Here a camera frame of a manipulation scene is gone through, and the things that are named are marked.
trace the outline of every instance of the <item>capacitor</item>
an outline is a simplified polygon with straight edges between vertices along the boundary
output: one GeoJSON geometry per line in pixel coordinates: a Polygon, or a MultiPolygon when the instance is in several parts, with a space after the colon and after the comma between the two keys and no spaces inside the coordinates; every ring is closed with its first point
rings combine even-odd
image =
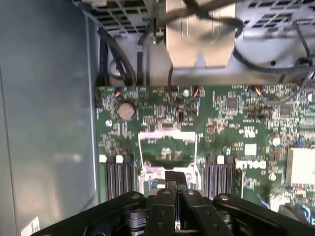
{"type": "Polygon", "coordinates": [[[315,94],[313,94],[313,93],[308,94],[308,95],[307,95],[307,100],[308,100],[309,102],[314,102],[314,100],[315,100],[315,94]]]}
{"type": "Polygon", "coordinates": [[[279,136],[279,134],[271,134],[269,136],[269,143],[274,146],[274,147],[278,147],[281,144],[281,138],[279,136]]]}
{"type": "Polygon", "coordinates": [[[123,102],[117,109],[117,115],[123,121],[130,121],[136,114],[135,107],[129,102],[123,102]]]}
{"type": "Polygon", "coordinates": [[[280,146],[280,144],[281,144],[281,139],[280,139],[280,137],[274,137],[274,138],[272,139],[272,145],[273,145],[273,146],[278,147],[278,146],[280,146]]]}

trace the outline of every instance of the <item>screw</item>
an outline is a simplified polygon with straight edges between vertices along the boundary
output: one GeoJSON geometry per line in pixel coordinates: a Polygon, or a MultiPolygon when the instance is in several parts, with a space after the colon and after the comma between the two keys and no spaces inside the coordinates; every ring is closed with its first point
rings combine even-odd
{"type": "Polygon", "coordinates": [[[221,195],[221,196],[220,196],[220,199],[223,200],[223,201],[227,201],[227,200],[228,200],[228,196],[221,195]]]}
{"type": "Polygon", "coordinates": [[[212,229],[214,229],[214,230],[217,230],[219,228],[219,226],[218,225],[212,225],[212,229]]]}
{"type": "Polygon", "coordinates": [[[105,125],[106,125],[107,127],[112,127],[112,125],[113,125],[112,120],[111,120],[111,119],[108,119],[107,121],[105,121],[105,125]]]}
{"type": "Polygon", "coordinates": [[[189,90],[188,90],[188,89],[185,89],[185,90],[183,91],[183,96],[184,96],[184,97],[189,97],[189,95],[190,95],[189,90]]]}
{"type": "Polygon", "coordinates": [[[138,198],[140,198],[140,196],[139,196],[139,194],[134,194],[134,195],[132,195],[132,198],[133,199],[138,199],[138,198]]]}
{"type": "Polygon", "coordinates": [[[231,149],[229,147],[225,147],[223,149],[224,155],[229,156],[231,154],[231,149]]]}
{"type": "Polygon", "coordinates": [[[188,192],[189,195],[194,195],[195,194],[195,191],[193,191],[193,190],[188,190],[187,192],[188,192]]]}

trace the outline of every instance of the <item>heatsink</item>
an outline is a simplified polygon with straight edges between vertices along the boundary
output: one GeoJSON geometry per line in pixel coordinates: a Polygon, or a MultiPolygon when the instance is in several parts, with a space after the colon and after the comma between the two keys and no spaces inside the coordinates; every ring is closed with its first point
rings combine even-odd
{"type": "Polygon", "coordinates": [[[315,185],[315,149],[289,149],[285,181],[293,187],[315,185]]]}

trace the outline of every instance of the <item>sticker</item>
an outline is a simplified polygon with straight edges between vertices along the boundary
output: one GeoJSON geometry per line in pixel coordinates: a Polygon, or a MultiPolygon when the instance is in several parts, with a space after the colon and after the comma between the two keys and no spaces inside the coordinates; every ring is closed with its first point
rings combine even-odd
{"type": "Polygon", "coordinates": [[[39,230],[39,219],[37,216],[28,225],[26,225],[24,229],[21,230],[21,236],[31,236],[39,230]]]}

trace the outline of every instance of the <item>ventilation grille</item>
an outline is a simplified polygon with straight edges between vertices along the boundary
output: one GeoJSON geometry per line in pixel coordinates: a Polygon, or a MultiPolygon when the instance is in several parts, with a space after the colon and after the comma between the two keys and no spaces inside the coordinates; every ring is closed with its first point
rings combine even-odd
{"type": "Polygon", "coordinates": [[[299,25],[315,25],[315,0],[254,0],[249,2],[248,10],[265,14],[244,20],[245,29],[289,31],[293,30],[292,19],[299,25]]]}
{"type": "Polygon", "coordinates": [[[149,14],[143,0],[78,0],[74,3],[108,31],[144,33],[149,14]]]}
{"type": "Polygon", "coordinates": [[[269,7],[271,10],[295,10],[303,5],[310,5],[315,0],[274,0],[274,1],[252,1],[248,8],[269,7]]]}
{"type": "MultiPolygon", "coordinates": [[[[274,28],[279,27],[279,24],[282,23],[290,23],[291,25],[291,18],[293,13],[278,13],[278,14],[265,14],[262,16],[260,20],[258,20],[254,25],[251,26],[251,28],[274,28]]],[[[250,21],[246,20],[244,21],[244,25],[246,26],[250,21]]],[[[315,19],[314,18],[306,18],[306,19],[299,19],[297,20],[298,25],[315,25],[315,19]]],[[[282,25],[279,28],[283,28],[284,30],[286,28],[291,27],[285,27],[282,25]]]]}

